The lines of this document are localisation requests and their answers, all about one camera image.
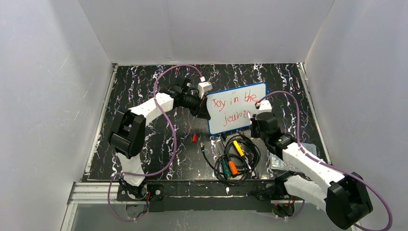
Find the blue framed whiteboard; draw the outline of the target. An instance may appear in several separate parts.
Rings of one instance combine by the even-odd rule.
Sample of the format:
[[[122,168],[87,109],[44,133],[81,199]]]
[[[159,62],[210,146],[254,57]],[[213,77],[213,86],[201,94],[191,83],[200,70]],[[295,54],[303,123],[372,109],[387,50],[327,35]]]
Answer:
[[[244,128],[250,125],[247,112],[256,114],[255,103],[267,94],[265,82],[245,85],[207,94],[207,109],[211,116],[208,129],[211,135]]]

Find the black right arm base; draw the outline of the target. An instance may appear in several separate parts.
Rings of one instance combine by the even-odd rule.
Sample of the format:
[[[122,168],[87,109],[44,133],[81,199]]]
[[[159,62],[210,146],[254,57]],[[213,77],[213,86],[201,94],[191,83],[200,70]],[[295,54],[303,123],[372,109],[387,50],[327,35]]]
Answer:
[[[272,202],[272,213],[275,214],[277,218],[281,219],[291,219],[300,215],[306,204],[305,200],[301,200],[302,203],[299,209],[295,208],[295,203],[300,201],[300,197],[290,195],[287,193],[286,189],[283,188],[283,184],[267,183],[265,185],[260,185],[253,188],[252,191],[248,193],[249,196],[256,198],[259,201],[283,201],[283,202]]]

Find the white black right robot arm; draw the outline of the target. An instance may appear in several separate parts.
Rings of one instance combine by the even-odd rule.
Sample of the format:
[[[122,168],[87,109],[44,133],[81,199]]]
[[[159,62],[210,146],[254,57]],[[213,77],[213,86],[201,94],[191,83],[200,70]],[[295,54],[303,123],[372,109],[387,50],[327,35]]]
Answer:
[[[272,112],[250,117],[251,136],[260,138],[267,150],[279,159],[295,166],[308,179],[294,172],[276,178],[282,193],[300,197],[323,209],[329,219],[343,230],[350,228],[373,211],[362,178],[353,172],[350,176],[327,167],[290,134],[284,134]]]

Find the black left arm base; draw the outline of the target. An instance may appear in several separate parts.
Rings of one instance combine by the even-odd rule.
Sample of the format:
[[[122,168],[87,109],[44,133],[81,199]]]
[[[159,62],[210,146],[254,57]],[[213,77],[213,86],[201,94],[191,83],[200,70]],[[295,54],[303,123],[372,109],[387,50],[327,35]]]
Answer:
[[[126,216],[123,221],[136,222],[147,214],[153,207],[152,203],[164,199],[165,182],[162,180],[144,180],[140,186],[133,186],[123,178],[118,180],[116,200],[125,202]]]

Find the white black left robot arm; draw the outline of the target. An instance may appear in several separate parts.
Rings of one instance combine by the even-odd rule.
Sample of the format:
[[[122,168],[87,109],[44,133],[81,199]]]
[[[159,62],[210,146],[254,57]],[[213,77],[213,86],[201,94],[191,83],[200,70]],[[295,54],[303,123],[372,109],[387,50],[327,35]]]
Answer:
[[[196,118],[209,120],[206,93],[211,89],[212,84],[205,78],[201,78],[195,88],[189,78],[178,77],[174,84],[159,90],[143,104],[115,114],[107,140],[120,160],[126,184],[139,187],[145,179],[139,154],[145,143],[147,125],[177,107],[189,109]]]

